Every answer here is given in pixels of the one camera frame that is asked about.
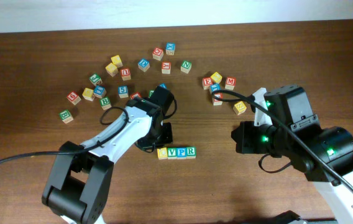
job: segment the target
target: black cable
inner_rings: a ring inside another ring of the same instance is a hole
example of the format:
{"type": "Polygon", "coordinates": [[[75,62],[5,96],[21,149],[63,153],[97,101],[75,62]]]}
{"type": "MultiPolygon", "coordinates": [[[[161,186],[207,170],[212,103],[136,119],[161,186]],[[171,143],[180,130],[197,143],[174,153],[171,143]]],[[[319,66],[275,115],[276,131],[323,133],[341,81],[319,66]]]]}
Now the black cable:
{"type": "Polygon", "coordinates": [[[318,162],[323,167],[323,169],[325,169],[327,172],[329,172],[329,174],[331,174],[335,179],[337,179],[338,181],[343,183],[353,193],[353,186],[348,181],[346,181],[335,170],[333,170],[331,167],[329,167],[322,159],[320,159],[318,157],[318,155],[316,155],[314,152],[312,152],[312,150],[292,130],[290,130],[290,128],[288,128],[282,121],[280,121],[275,115],[273,115],[271,112],[266,110],[264,107],[262,107],[261,105],[259,105],[256,102],[250,100],[248,97],[243,96],[239,93],[230,91],[230,90],[216,90],[216,91],[212,92],[211,96],[214,99],[219,100],[219,101],[223,101],[223,102],[244,101],[244,102],[247,102],[248,104],[256,107],[260,111],[264,112],[266,115],[271,117],[271,119],[273,121],[276,121],[276,123],[278,123],[278,125],[280,127],[282,127],[316,162],[318,162]],[[226,93],[226,94],[238,97],[238,99],[222,99],[222,98],[214,96],[214,94],[217,94],[217,93],[226,93]]]}
{"type": "Polygon", "coordinates": [[[265,154],[264,156],[261,157],[261,159],[258,161],[258,166],[259,168],[261,168],[263,171],[267,172],[268,174],[276,174],[278,172],[281,172],[287,168],[289,168],[291,166],[291,162],[287,163],[286,165],[284,165],[282,168],[278,169],[278,170],[275,170],[275,171],[268,171],[268,170],[265,170],[264,167],[262,167],[262,163],[264,161],[264,159],[266,157],[270,156],[270,154],[265,154]]]}
{"type": "Polygon", "coordinates": [[[177,109],[178,109],[177,100],[174,98],[174,111],[170,115],[165,115],[164,114],[164,118],[163,119],[171,118],[177,112],[177,109]]]}
{"type": "Polygon", "coordinates": [[[124,108],[120,108],[117,106],[111,107],[109,109],[107,109],[103,115],[101,116],[101,118],[99,119],[99,122],[101,124],[111,124],[111,123],[103,123],[103,118],[104,116],[112,109],[120,109],[122,110],[125,114],[126,114],[126,118],[124,120],[124,124],[115,132],[113,133],[111,136],[109,136],[108,138],[106,138],[105,140],[101,141],[101,142],[97,142],[94,146],[91,147],[87,147],[83,150],[80,151],[42,151],[42,152],[28,152],[28,153],[23,153],[23,154],[18,154],[15,156],[10,156],[4,159],[0,159],[0,164],[4,163],[4,162],[8,162],[8,161],[12,161],[15,159],[22,159],[22,158],[26,158],[26,157],[34,157],[34,156],[59,156],[59,155],[74,155],[74,154],[81,154],[81,153],[86,153],[92,149],[95,149],[97,147],[102,146],[104,143],[108,142],[110,139],[114,138],[116,135],[118,135],[128,124],[129,121],[129,117],[128,117],[128,112],[124,109],[124,108]]]}

